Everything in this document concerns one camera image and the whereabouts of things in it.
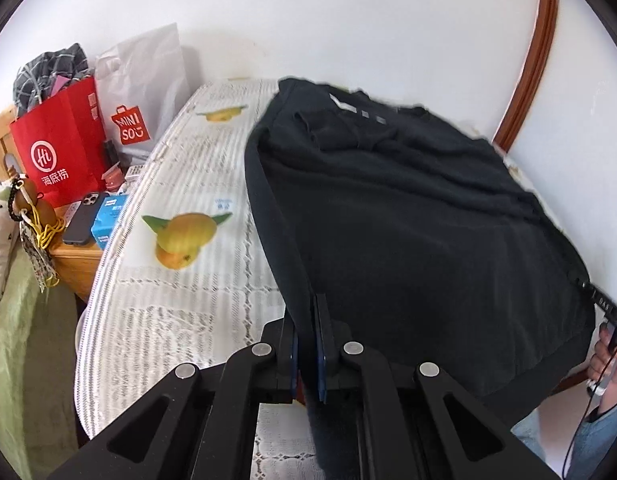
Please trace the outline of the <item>person's right hand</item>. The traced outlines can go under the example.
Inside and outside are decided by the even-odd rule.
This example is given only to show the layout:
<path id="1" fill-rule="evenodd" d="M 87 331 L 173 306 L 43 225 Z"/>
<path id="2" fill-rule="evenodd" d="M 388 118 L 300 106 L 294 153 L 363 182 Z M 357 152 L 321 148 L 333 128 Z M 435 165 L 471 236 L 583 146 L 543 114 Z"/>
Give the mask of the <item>person's right hand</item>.
<path id="1" fill-rule="evenodd" d="M 611 323 L 600 325 L 599 339 L 587 368 L 587 389 L 590 394 L 601 396 L 605 410 L 617 403 L 617 347 L 610 348 L 614 332 Z"/>

